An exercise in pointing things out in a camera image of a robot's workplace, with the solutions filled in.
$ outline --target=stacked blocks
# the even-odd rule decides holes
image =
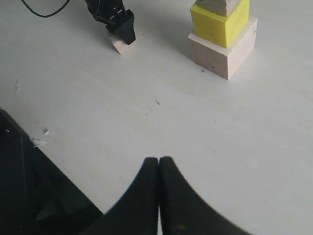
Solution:
[[[197,0],[189,35],[196,63],[229,79],[254,48],[257,19],[250,0]]]

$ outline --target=yellow foam block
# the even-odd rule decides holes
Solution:
[[[229,16],[221,16],[195,3],[191,8],[195,34],[222,47],[229,47],[249,19],[250,0],[242,0]]]

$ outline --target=black mechanical part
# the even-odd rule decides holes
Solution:
[[[105,23],[106,29],[117,35],[126,44],[136,40],[134,14],[125,10],[123,0],[85,0],[88,10],[98,22]]]
[[[158,161],[146,158],[121,199],[80,235],[157,235]]]
[[[77,235],[102,215],[0,110],[0,234]]]
[[[160,159],[159,183],[163,235],[249,235],[207,205],[171,157]]]

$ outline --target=small wooden block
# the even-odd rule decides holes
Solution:
[[[188,36],[194,61],[217,75],[230,79],[253,50],[258,19],[250,16],[236,40],[224,48],[191,33]]]
[[[195,3],[190,11],[195,34],[222,47],[229,47],[249,19],[250,0],[242,0],[229,16],[221,16]]]
[[[241,0],[197,0],[197,4],[221,16],[229,16]]]
[[[121,40],[119,37],[112,35],[108,32],[108,35],[113,43],[113,46],[117,49],[118,53],[123,54],[126,51],[129,51],[132,48],[136,47],[136,41],[134,41],[132,44],[127,45],[123,40]]]

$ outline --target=white table surface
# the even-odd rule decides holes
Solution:
[[[2,0],[0,107],[33,138],[51,132],[40,149],[102,212],[145,157],[170,155],[245,230],[313,234],[313,1],[251,0],[256,48],[230,81],[191,60],[192,4],[125,0],[137,48],[121,56],[83,0],[50,19]]]

